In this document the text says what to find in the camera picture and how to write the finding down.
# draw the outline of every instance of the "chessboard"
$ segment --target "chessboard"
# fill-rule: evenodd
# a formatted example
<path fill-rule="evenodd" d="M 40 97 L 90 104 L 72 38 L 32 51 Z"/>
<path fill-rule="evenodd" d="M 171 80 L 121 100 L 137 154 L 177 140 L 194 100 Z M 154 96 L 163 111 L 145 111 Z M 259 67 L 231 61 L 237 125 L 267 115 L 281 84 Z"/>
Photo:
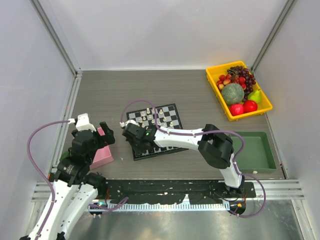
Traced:
<path fill-rule="evenodd" d="M 177 106 L 175 103 L 156 106 L 157 121 L 159 127 L 166 127 L 169 129 L 183 129 L 180 117 L 178 114 Z M 126 113 L 128 120 L 135 120 L 140 127 L 147 127 L 155 125 L 155 112 L 152 107 L 140 109 L 136 111 L 130 111 Z M 133 149 L 133 160 L 138 161 L 141 159 L 153 158 L 162 154 L 172 154 L 181 151 L 188 150 L 187 148 L 169 146 L 154 148 L 152 150 L 147 150 L 146 153 L 137 154 Z"/>

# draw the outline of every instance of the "cable clip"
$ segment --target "cable clip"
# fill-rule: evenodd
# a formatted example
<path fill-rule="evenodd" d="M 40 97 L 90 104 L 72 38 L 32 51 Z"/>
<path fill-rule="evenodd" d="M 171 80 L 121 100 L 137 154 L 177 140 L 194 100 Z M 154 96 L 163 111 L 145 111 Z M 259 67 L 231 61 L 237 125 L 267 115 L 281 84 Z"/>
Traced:
<path fill-rule="evenodd" d="M 68 119 L 68 124 L 75 124 L 76 123 L 76 120 L 74 118 L 69 118 Z"/>

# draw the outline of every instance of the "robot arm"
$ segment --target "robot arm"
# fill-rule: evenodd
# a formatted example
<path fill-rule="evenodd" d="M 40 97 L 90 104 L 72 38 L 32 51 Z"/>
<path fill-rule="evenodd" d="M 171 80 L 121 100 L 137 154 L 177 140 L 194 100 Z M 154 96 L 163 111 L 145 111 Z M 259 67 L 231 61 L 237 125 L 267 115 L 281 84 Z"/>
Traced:
<path fill-rule="evenodd" d="M 169 129 L 161 127 L 159 131 L 156 126 L 148 128 L 140 127 L 132 120 L 126 122 L 122 135 L 130 143 L 136 153 L 145 153 L 148 149 L 163 147 L 180 147 L 199 151 L 205 161 L 212 167 L 219 169 L 225 185 L 242 192 L 244 179 L 238 175 L 234 164 L 233 141 L 224 133 L 196 135 L 197 133 L 218 130 L 212 124 L 207 124 L 205 128 L 194 130 Z M 170 134 L 189 133 L 191 136 Z"/>
<path fill-rule="evenodd" d="M 104 131 L 101 136 L 89 122 L 87 113 L 79 115 L 77 119 L 70 119 L 70 123 L 75 124 L 76 130 L 72 132 L 74 139 L 68 155 L 57 166 L 53 182 L 55 201 L 51 213 L 46 219 L 52 204 L 50 196 L 38 223 L 21 240 L 67 240 L 89 203 L 107 190 L 103 176 L 88 172 L 97 150 L 115 143 L 114 132 L 105 122 L 101 122 L 100 126 Z M 43 222 L 45 224 L 38 235 Z"/>

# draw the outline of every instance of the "white wall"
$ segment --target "white wall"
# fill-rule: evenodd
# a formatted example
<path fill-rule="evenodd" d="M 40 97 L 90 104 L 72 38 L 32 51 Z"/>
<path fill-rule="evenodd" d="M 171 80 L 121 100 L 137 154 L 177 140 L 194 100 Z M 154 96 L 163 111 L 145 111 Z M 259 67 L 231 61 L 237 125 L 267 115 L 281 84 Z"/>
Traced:
<path fill-rule="evenodd" d="M 251 66 L 285 0 L 49 2 L 82 70 L 114 70 Z"/>
<path fill-rule="evenodd" d="M 39 126 L 61 120 L 72 74 L 28 0 L 0 1 L 0 239 L 17 240 L 26 226 L 40 180 L 29 162 L 27 139 Z M 46 170 L 58 126 L 31 143 Z"/>
<path fill-rule="evenodd" d="M 297 1 L 257 69 L 273 103 L 268 113 L 289 174 L 320 222 L 320 1 Z"/>

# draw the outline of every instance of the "green pear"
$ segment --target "green pear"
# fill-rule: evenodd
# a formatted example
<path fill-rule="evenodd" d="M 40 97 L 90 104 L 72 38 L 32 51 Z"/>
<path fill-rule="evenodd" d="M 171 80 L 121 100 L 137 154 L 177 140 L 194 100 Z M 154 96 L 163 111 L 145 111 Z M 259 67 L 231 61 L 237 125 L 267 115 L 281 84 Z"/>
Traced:
<path fill-rule="evenodd" d="M 259 103 L 261 102 L 261 92 L 260 92 L 260 89 L 251 92 L 251 93 L 248 95 L 248 100 L 255 101 L 257 104 L 259 104 Z"/>

